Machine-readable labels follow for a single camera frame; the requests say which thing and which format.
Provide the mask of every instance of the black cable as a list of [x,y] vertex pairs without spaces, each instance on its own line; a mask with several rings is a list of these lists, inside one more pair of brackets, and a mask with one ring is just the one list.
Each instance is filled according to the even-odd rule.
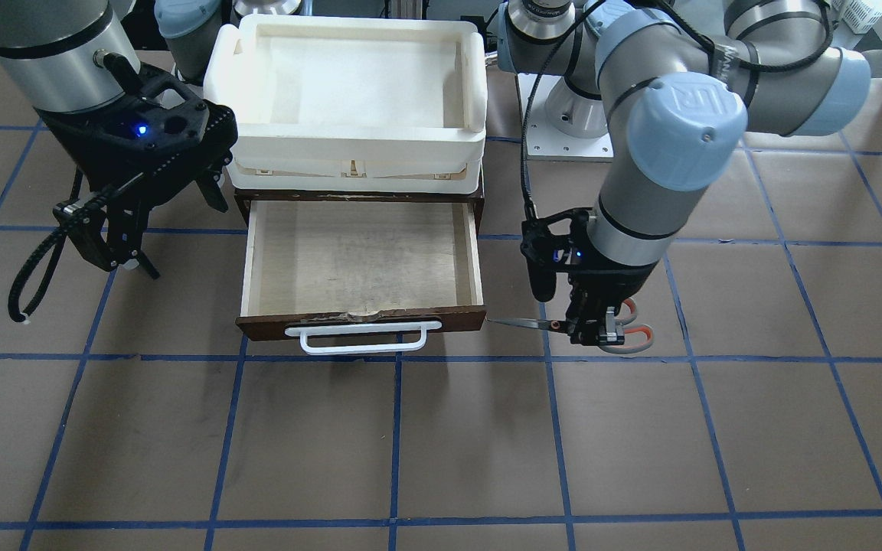
[[498,7],[492,12],[492,15],[489,15],[489,18],[487,18],[487,20],[485,20],[486,31],[488,30],[489,25],[492,24],[492,20],[494,20],[494,18],[496,18],[496,15],[499,15],[499,8]]
[[[76,201],[76,199],[80,197],[80,186],[82,183],[83,172],[78,168],[76,174],[73,175],[73,189],[70,191],[70,201]],[[56,272],[57,264],[60,262],[60,255],[62,255],[64,251],[64,242],[67,241],[67,234],[69,234],[74,227],[83,223],[88,210],[102,209],[108,203],[108,199],[108,195],[105,193],[98,194],[94,198],[91,198],[83,207],[77,209],[69,220],[61,223],[56,230],[53,230],[52,233],[39,244],[39,247],[36,247],[35,251],[32,251],[32,254],[29,255],[27,261],[22,264],[20,271],[15,275],[13,285],[11,285],[11,289],[9,289],[9,302],[7,308],[9,310],[9,317],[12,321],[20,322],[21,324],[22,322],[27,321],[29,316],[34,313],[39,306],[39,303],[42,302],[43,297],[46,296],[46,290],[49,289],[50,282],[53,280],[53,273]],[[32,296],[32,300],[30,300],[27,306],[20,311],[18,300],[22,296],[22,290],[25,289],[25,285],[27,285],[29,278],[36,270],[36,266],[39,266],[39,262],[42,262],[46,253],[50,252],[50,249],[53,249],[53,254],[50,256],[49,262],[47,262],[46,271],[43,272],[43,278],[40,279],[39,286],[36,289],[34,296]]]
[[[832,28],[829,24],[829,17],[826,11],[829,4],[825,0],[812,1],[818,6],[820,13],[822,13],[822,27],[825,29],[825,38],[822,39],[822,44],[819,45],[815,52],[808,54],[808,56],[805,56],[802,59],[794,60],[794,62],[786,63],[784,65],[763,65],[760,63],[752,63],[748,60],[741,60],[741,69],[756,70],[756,72],[760,73],[787,73],[789,70],[798,70],[802,69],[802,67],[812,65],[815,60],[822,57],[822,54],[832,45]],[[707,35],[701,34],[696,28],[693,28],[693,25],[690,25],[688,21],[682,18],[682,15],[679,15],[673,10],[672,6],[669,6],[666,0],[655,0],[655,6],[658,6],[659,10],[665,11],[665,13],[669,15],[669,18],[672,18],[672,21],[675,21],[675,24],[678,24],[683,31],[686,31],[689,38],[692,38],[693,41],[696,41],[697,44],[703,48],[704,52],[707,52],[708,54],[714,52],[714,42],[711,41]]]
[[533,204],[533,195],[529,189],[529,154],[528,151],[526,151],[526,130],[529,130],[529,115],[533,109],[533,100],[536,98],[536,88],[539,87],[540,80],[542,80],[543,75],[547,72],[547,69],[549,69],[550,62],[552,62],[554,56],[557,55],[557,52],[559,52],[560,49],[563,48],[564,43],[567,42],[567,38],[570,37],[578,27],[584,24],[588,15],[594,13],[594,11],[605,2],[606,0],[598,0],[595,2],[590,8],[584,10],[584,13],[582,13],[580,17],[567,28],[560,38],[557,39],[556,43],[554,43],[553,49],[550,49],[550,55],[544,60],[543,66],[540,67],[540,72],[536,73],[536,78],[533,80],[533,90],[530,90],[529,92],[529,99],[526,100],[526,111],[524,116],[522,116],[521,153],[519,153],[519,186],[522,188],[522,207],[524,207],[524,212],[526,213],[526,220],[537,219],[536,205]]

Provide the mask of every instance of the white mounting plate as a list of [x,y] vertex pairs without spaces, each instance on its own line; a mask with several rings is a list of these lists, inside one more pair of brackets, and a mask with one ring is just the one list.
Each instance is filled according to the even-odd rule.
[[[519,111],[526,112],[526,101],[533,90],[535,74],[517,74],[517,91],[519,93]],[[546,109],[543,108],[550,95],[550,90],[560,77],[544,74],[540,78],[540,87],[533,98],[533,109],[529,114],[529,129],[526,132],[526,149],[529,157],[544,161],[594,161],[594,163],[610,163],[615,159],[612,148],[612,136],[604,135],[599,139],[579,139],[564,135],[550,124]]]

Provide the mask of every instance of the white drawer handle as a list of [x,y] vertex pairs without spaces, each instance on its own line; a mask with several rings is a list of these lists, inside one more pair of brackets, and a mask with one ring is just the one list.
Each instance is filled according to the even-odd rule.
[[[340,356],[343,354],[373,354],[377,352],[411,352],[420,350],[427,342],[427,331],[440,329],[441,321],[400,321],[396,324],[319,325],[312,328],[287,328],[284,334],[297,336],[302,350],[312,356]],[[309,336],[339,336],[347,334],[393,334],[401,331],[420,331],[414,342],[388,342],[357,346],[312,346]]]

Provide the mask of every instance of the white container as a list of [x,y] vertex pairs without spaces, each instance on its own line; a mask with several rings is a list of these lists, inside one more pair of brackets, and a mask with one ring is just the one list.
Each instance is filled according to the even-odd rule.
[[866,34],[882,17],[882,0],[833,0],[832,7],[854,34]]
[[485,145],[482,41],[463,21],[248,15],[204,80],[239,137],[240,189],[472,193]]

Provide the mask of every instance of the orange scissor handle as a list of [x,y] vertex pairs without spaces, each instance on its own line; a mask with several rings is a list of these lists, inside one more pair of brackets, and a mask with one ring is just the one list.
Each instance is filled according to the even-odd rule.
[[624,301],[622,301],[622,304],[628,307],[628,314],[620,318],[615,318],[615,322],[617,322],[617,324],[627,325],[637,319],[638,303],[635,302],[634,298],[629,297],[624,299]]
[[626,328],[626,337],[630,334],[644,334],[645,341],[638,344],[623,344],[620,346],[602,346],[601,349],[609,354],[634,354],[648,350],[652,342],[655,342],[655,332],[650,325],[636,325],[634,328]]

